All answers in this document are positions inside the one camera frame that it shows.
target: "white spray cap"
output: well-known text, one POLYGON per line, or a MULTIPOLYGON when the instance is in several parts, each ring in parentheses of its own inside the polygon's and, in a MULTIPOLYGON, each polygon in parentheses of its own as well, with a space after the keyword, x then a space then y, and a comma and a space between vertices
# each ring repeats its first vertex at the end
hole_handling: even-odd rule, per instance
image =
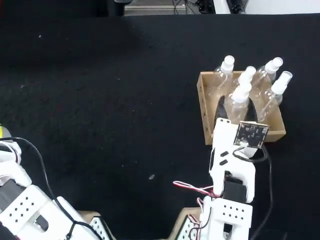
POLYGON ((293 75, 289 71, 283 71, 277 81, 281 81, 283 84, 288 85, 293 75))
POLYGON ((284 61, 281 57, 275 57, 273 60, 269 61, 264 69, 268 74, 274 74, 278 69, 284 64, 284 61))
POLYGON ((280 77, 275 81, 271 87, 271 91, 275 94, 282 95, 287 89, 288 83, 292 79, 293 75, 289 71, 281 73, 280 77))
POLYGON ((224 61, 221 64, 221 71, 225 74, 230 74, 234 70, 235 58, 231 55, 228 55, 224 58, 224 61))
POLYGON ((282 82, 279 80, 275 81, 271 87, 271 91, 278 95, 284 94, 286 89, 287 89, 287 85, 285 84, 285 82, 282 82))
POLYGON ((253 76, 256 73, 256 68, 254 66, 248 66, 243 73, 238 78, 239 84, 251 83, 253 76))
POLYGON ((237 103, 244 103, 249 97, 251 88, 252 86, 249 82, 240 84, 232 93, 231 98, 237 103))

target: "wire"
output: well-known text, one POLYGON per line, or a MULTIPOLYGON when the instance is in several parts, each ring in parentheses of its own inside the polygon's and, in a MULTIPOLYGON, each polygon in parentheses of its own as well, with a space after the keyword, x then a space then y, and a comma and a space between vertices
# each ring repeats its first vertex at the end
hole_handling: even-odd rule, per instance
POLYGON ((175 15, 179 15, 179 12, 177 10, 177 6, 181 3, 182 0, 172 0, 172 5, 173 5, 173 13, 175 15))
POLYGON ((211 207, 210 207, 210 212, 209 212, 208 220, 206 221, 205 225, 200 226, 200 227, 193 227, 193 228, 191 228, 191 229, 190 229, 190 232, 189 232, 189 239, 191 239, 191 232, 192 232, 192 230, 196 229, 196 230, 197 230, 197 234, 198 234, 198 231, 199 231, 199 230, 204 229, 204 228, 209 224, 210 216, 211 216, 211 207))
POLYGON ((208 195, 208 196, 211 196, 211 197, 214 197, 214 198, 220 198, 220 196, 215 195, 212 192, 206 191, 206 189, 212 189, 213 185, 212 186, 206 186, 206 187, 195 187, 195 186, 193 186, 193 185, 191 185, 189 183, 185 183, 183 181, 173 181, 173 185, 175 185, 177 187, 180 187, 180 188, 184 188, 184 189, 194 190, 194 191, 197 191, 197 192, 199 192, 201 194, 208 195))
POLYGON ((269 153, 267 151, 266 148, 264 148, 264 151, 267 153, 267 158, 268 158, 268 162, 269 162, 269 195, 270 195, 270 206, 268 209, 268 212, 266 213, 263 221, 261 222, 261 224, 259 225, 259 227, 255 230, 255 232, 253 233, 252 237, 250 238, 250 240, 255 240, 257 238, 257 236, 260 234, 261 230, 264 228, 264 226, 266 225, 270 214, 272 212, 272 209, 274 207, 274 192, 272 189, 272 160, 269 156, 269 153))
POLYGON ((195 11, 192 9, 192 7, 189 6, 189 3, 192 4, 192 2, 190 2, 190 1, 188 1, 188 0, 185 0, 185 6, 186 6, 188 9, 190 9, 193 14, 196 14, 195 11))
POLYGON ((262 152, 263 152, 263 157, 261 158, 257 158, 257 159, 250 159, 250 158, 247 158, 247 157, 243 157, 243 156, 240 156, 238 154, 236 154, 236 152, 244 149, 245 147, 244 146, 241 146, 239 148, 237 148, 236 150, 233 151, 232 155, 234 157, 236 157, 237 159, 240 159, 242 161, 246 161, 246 162, 249 162, 249 163, 253 163, 253 164, 257 164, 257 163, 262 163, 263 161, 265 161, 268 157, 269 157, 269 154, 268 154, 268 151, 266 150, 266 147, 264 145, 262 145, 262 152))
POLYGON ((19 162, 19 157, 18 157, 18 154, 17 152, 10 146, 10 144, 8 144, 6 141, 0 141, 0 145, 5 145, 14 155, 15 155, 15 162, 17 164, 20 164, 19 162))
POLYGON ((72 232, 75 228, 75 225, 81 225, 83 227, 86 227, 88 229, 90 229, 94 235, 96 235, 98 237, 99 240, 103 240, 101 238, 101 236, 94 230, 94 228, 92 226, 90 226, 89 224, 85 223, 85 222, 80 222, 80 221, 75 221, 74 218, 67 212, 67 210, 64 209, 64 207, 61 205, 61 203, 58 201, 57 197, 55 196, 54 192, 52 191, 50 184, 49 184, 49 180, 48 180, 48 176, 47 176, 47 171, 46 171, 46 166, 45 166, 45 162, 44 159, 41 155, 41 153, 39 152, 39 150, 37 149, 37 147, 35 145, 33 145, 30 141, 28 141, 27 139, 24 139, 22 137, 3 137, 0 138, 0 141, 8 141, 8 140, 13 140, 13 141, 23 141, 25 142, 27 145, 29 145, 37 154, 39 160, 40 160, 40 164, 41 164, 41 168, 42 168, 42 173, 44 176, 44 180, 46 183, 46 186, 49 190, 49 193, 52 197, 52 199, 55 201, 55 203, 57 204, 57 206, 61 209, 61 211, 72 221, 72 226, 70 228, 69 233, 66 235, 66 240, 69 240, 71 238, 72 232))

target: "black tablecloth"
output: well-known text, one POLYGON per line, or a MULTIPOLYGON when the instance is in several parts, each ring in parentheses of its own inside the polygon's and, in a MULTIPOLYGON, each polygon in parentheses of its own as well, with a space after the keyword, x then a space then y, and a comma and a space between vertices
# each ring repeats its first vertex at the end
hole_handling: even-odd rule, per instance
MULTIPOLYGON (((235 69, 284 59, 287 135, 267 144, 274 209, 264 234, 317 239, 320 15, 194 15, 0 24, 0 122, 43 154, 56 195, 100 212, 118 238, 166 238, 211 183, 196 83, 225 55, 235 69)), ((22 166, 47 192, 37 156, 22 166)), ((252 229, 269 207, 256 165, 252 229)))

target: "black cable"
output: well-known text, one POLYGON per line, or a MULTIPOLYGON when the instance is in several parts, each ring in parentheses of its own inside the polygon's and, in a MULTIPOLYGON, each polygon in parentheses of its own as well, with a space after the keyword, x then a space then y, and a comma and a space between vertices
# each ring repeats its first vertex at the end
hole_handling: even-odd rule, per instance
POLYGON ((64 207, 61 205, 61 203, 58 201, 56 195, 54 194, 54 192, 52 191, 50 184, 49 184, 49 180, 48 180, 48 176, 47 176, 47 171, 46 171, 46 166, 45 166, 45 162, 44 159, 41 155, 41 153, 39 152, 39 150, 37 149, 37 147, 35 145, 33 145, 30 141, 28 141, 27 139, 24 139, 22 137, 16 137, 16 136, 12 136, 12 137, 3 137, 0 138, 0 141, 23 141, 26 144, 28 144, 37 154, 39 160, 40 160, 40 164, 41 164, 41 168, 42 168, 42 173, 44 176, 44 180, 46 183, 46 186, 49 190, 49 193, 51 195, 51 198, 55 201, 55 203, 57 204, 57 206, 61 209, 61 211, 71 220, 72 222, 72 226, 71 229, 69 231, 69 233, 66 236, 66 239, 69 240, 71 238, 72 232, 75 228, 75 225, 81 225, 83 227, 86 227, 88 229, 90 229, 94 235, 96 235, 98 237, 99 240, 103 240, 101 238, 101 236, 94 230, 94 228, 92 226, 90 226, 89 224, 87 224, 86 222, 80 222, 80 221, 75 221, 74 218, 67 212, 67 210, 64 209, 64 207))
POLYGON ((177 2, 176 4, 175 4, 174 1, 177 1, 177 0, 172 0, 173 13, 179 15, 179 12, 178 12, 178 10, 177 10, 177 6, 178 6, 178 4, 181 3, 182 0, 178 0, 178 2, 177 2))
POLYGON ((176 9, 176 6, 175 6, 175 0, 172 0, 172 5, 173 5, 173 14, 176 15, 176 14, 179 14, 177 13, 177 9, 176 9))
POLYGON ((209 221, 210 221, 210 216, 211 216, 211 207, 210 207, 210 212, 209 212, 208 220, 206 221, 205 225, 203 225, 203 226, 201 226, 201 227, 193 227, 193 228, 191 228, 190 231, 189 231, 189 236, 188 236, 189 239, 191 239, 191 232, 192 232, 192 230, 197 229, 197 230, 199 231, 200 229, 204 229, 204 228, 208 225, 208 223, 209 223, 209 221))
POLYGON ((184 0, 184 6, 185 6, 185 15, 188 15, 188 1, 184 0))
POLYGON ((274 207, 274 192, 272 190, 272 160, 269 156, 269 153, 267 151, 266 148, 264 148, 264 151, 267 153, 267 158, 268 158, 268 162, 269 162, 269 194, 270 194, 270 206, 268 209, 268 212, 266 213, 263 221, 261 222, 261 224, 259 225, 259 227, 254 231, 252 237, 250 238, 250 240, 255 240, 257 238, 257 236, 260 234, 261 230, 264 228, 264 226, 266 225, 270 214, 272 212, 272 209, 274 207))
POLYGON ((192 7, 189 6, 189 3, 193 4, 192 2, 190 2, 188 0, 185 1, 186 7, 189 8, 193 14, 196 14, 195 11, 192 9, 192 7))
POLYGON ((249 163, 253 163, 253 164, 257 164, 257 163, 261 163, 263 161, 265 161, 267 158, 269 158, 269 154, 268 154, 268 151, 266 150, 266 147, 264 145, 262 145, 262 152, 263 152, 263 157, 261 158, 256 158, 256 159, 251 159, 251 158, 247 158, 247 157, 243 157, 243 156, 240 156, 238 154, 236 154, 236 152, 244 149, 245 147, 244 146, 241 146, 239 148, 237 148, 236 150, 233 151, 232 155, 234 157, 236 157, 237 159, 240 159, 242 161, 246 161, 246 162, 249 162, 249 163))

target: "clear plastic bottle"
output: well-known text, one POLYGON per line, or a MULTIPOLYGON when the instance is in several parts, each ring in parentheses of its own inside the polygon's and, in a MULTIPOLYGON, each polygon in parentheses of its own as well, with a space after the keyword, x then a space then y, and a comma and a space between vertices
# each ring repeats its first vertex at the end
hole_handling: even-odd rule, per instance
POLYGON ((211 84, 207 86, 206 95, 209 98, 215 95, 225 95, 233 82, 233 70, 235 59, 228 55, 224 58, 221 66, 217 67, 213 73, 211 84))
POLYGON ((252 86, 249 82, 241 83, 233 93, 224 100, 226 114, 233 124, 239 124, 246 117, 249 105, 249 92, 252 86))
POLYGON ((254 66, 247 66, 245 71, 243 73, 241 73, 241 75, 234 79, 233 81, 233 89, 231 89, 231 91, 229 91, 229 93, 232 93, 240 84, 244 84, 244 83, 251 83, 253 76, 256 73, 256 68, 254 66))
POLYGON ((284 71, 278 80, 276 80, 272 87, 266 90, 263 95, 264 107, 257 113, 258 122, 262 123, 266 121, 267 116, 272 114, 278 106, 282 103, 283 93, 287 89, 288 83, 292 79, 293 75, 289 71, 284 71))
POLYGON ((281 57, 275 57, 273 60, 269 61, 266 65, 260 67, 256 74, 253 76, 253 80, 251 82, 252 88, 260 88, 260 85, 265 81, 268 76, 273 83, 276 79, 276 74, 279 68, 282 66, 284 61, 281 57))

